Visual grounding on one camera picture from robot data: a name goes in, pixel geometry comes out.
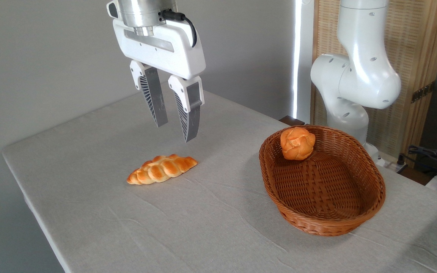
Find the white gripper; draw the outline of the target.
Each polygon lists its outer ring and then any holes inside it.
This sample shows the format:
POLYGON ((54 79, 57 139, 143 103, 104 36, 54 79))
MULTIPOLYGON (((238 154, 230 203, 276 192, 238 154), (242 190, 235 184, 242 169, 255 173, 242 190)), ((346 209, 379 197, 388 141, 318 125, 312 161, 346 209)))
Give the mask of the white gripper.
POLYGON ((153 26, 153 36, 138 36, 119 19, 113 20, 113 26, 120 50, 132 59, 130 70, 135 87, 142 91, 156 126, 168 123, 159 69, 173 74, 168 84, 174 91, 185 142, 195 138, 204 104, 203 85, 198 75, 206 65, 201 41, 198 39, 196 45, 191 46, 193 37, 189 24, 168 21, 153 26))

